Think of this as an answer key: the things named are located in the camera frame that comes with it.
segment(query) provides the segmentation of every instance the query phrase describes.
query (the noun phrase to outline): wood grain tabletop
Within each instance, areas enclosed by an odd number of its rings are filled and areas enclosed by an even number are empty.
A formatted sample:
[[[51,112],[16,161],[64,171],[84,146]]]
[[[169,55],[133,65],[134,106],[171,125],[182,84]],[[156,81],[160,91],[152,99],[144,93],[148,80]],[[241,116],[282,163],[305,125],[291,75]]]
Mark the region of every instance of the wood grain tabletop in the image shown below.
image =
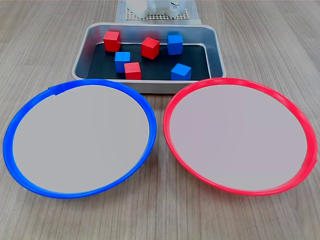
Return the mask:
[[[18,110],[48,87],[71,81],[87,27],[114,22],[117,1],[0,1],[0,138]],[[320,139],[320,1],[197,1],[217,31],[228,77],[284,94]],[[24,189],[0,155],[1,240],[317,240],[320,165],[287,192],[230,194],[188,173],[165,142],[171,95],[145,95],[158,135],[129,179],[79,199]]]

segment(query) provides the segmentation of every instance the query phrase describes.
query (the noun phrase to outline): plate rim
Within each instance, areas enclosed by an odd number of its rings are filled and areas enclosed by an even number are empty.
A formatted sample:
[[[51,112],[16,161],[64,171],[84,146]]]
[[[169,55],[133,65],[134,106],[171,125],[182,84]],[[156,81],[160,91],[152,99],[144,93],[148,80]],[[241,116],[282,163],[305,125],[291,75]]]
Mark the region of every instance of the plate rim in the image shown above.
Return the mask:
[[[242,87],[248,87],[251,89],[258,90],[260,92],[263,92],[270,97],[276,99],[278,102],[280,102],[282,105],[284,105],[299,121],[299,123],[302,126],[302,129],[304,131],[306,142],[307,142],[307,150],[306,155],[303,160],[302,166],[298,173],[288,180],[287,182],[269,189],[264,190],[241,190],[241,189],[235,189],[231,187],[227,187],[221,184],[217,184],[204,176],[200,175],[196,171],[194,171],[178,154],[170,134],[170,120],[172,113],[177,106],[177,104],[188,94],[205,87],[210,86],[218,86],[218,85],[235,85],[235,86],[242,86]],[[198,81],[196,83],[193,83],[191,85],[188,85],[187,87],[180,90],[169,102],[167,105],[167,108],[164,112],[163,116],[163,134],[164,138],[167,142],[167,145],[172,152],[172,154],[175,156],[177,161],[192,175],[194,175],[196,178],[200,179],[201,181],[205,182],[206,184],[211,185],[212,187],[218,188],[220,190],[233,193],[233,194],[239,194],[239,195],[245,195],[245,196],[267,196],[267,195],[274,195],[286,192],[297,185],[299,185],[303,180],[305,180],[308,175],[313,170],[315,164],[317,163],[317,154],[318,154],[318,144],[316,139],[316,134],[308,121],[307,117],[304,115],[304,113],[294,104],[292,103],[288,98],[283,96],[281,93],[264,86],[262,84],[241,79],[241,78],[232,78],[232,77],[217,77],[217,78],[208,78],[201,81]]]
[[[124,174],[122,177],[118,178],[112,183],[109,183],[108,185],[105,185],[103,187],[93,189],[90,191],[84,191],[84,192],[77,192],[77,193],[63,193],[63,192],[55,192],[50,191],[45,188],[39,187],[29,181],[19,170],[14,154],[13,154],[13,143],[14,143],[14,137],[16,130],[19,126],[19,123],[21,120],[25,117],[25,115],[38,103],[43,101],[44,99],[52,96],[52,95],[59,95],[67,90],[74,89],[77,87],[82,86],[104,86],[113,88],[116,90],[119,90],[128,96],[132,97],[143,109],[144,113],[146,114],[148,124],[149,124],[149,137],[148,142],[145,147],[145,150],[143,154],[141,155],[139,161],[133,166],[133,168]],[[130,88],[122,83],[114,82],[106,79],[81,79],[81,80],[73,80],[64,82],[52,87],[49,87],[47,90],[41,92],[31,100],[29,100],[13,117],[11,120],[6,133],[4,135],[3,139],[3,158],[5,165],[10,172],[11,176],[24,188],[28,189],[31,192],[34,192],[36,194],[50,197],[50,198],[57,198],[57,199],[74,199],[74,198],[83,198],[88,197],[91,195],[95,195],[101,192],[104,192],[108,189],[111,189],[118,184],[125,181],[127,178],[129,178],[133,173],[135,173],[142,164],[147,160],[148,156],[151,153],[151,150],[154,147],[155,141],[157,136],[157,121],[155,113],[148,103],[147,99],[145,99],[140,93],[138,93],[133,88]]]

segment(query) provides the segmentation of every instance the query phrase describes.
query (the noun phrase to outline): blue cube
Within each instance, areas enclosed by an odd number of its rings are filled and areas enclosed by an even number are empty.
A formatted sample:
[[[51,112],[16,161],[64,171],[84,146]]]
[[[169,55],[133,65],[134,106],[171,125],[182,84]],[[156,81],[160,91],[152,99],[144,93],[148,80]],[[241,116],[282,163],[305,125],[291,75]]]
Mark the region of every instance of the blue cube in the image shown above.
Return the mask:
[[[191,67],[178,63],[171,70],[171,80],[190,80]]]
[[[115,71],[120,74],[125,73],[125,64],[130,63],[131,54],[128,51],[117,51],[115,53]]]
[[[184,48],[184,41],[180,34],[168,35],[166,46],[169,55],[182,54]]]

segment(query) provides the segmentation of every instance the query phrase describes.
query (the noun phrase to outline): red cube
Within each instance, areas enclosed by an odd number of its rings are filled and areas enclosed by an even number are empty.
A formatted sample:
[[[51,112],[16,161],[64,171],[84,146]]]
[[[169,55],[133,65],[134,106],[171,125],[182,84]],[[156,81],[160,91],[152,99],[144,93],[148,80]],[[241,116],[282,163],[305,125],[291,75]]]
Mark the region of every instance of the red cube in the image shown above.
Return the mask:
[[[124,64],[125,79],[141,80],[141,69],[138,62],[128,62]]]
[[[103,37],[104,49],[107,52],[118,52],[121,47],[120,33],[107,31]]]
[[[159,55],[160,41],[147,37],[141,45],[141,55],[148,59],[155,59]]]

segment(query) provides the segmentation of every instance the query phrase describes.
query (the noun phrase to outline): plate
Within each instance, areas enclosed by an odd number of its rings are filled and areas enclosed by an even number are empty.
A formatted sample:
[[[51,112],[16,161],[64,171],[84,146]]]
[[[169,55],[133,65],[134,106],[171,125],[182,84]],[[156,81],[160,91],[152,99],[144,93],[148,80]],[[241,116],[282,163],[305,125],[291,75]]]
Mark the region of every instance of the plate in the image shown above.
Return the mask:
[[[301,110],[244,79],[212,78],[185,87],[167,106],[163,131],[183,167],[235,194],[287,191],[317,162],[316,135]]]
[[[52,198],[108,190],[147,159],[155,114],[132,88],[102,79],[66,82],[37,95],[15,115],[3,142],[11,175]]]

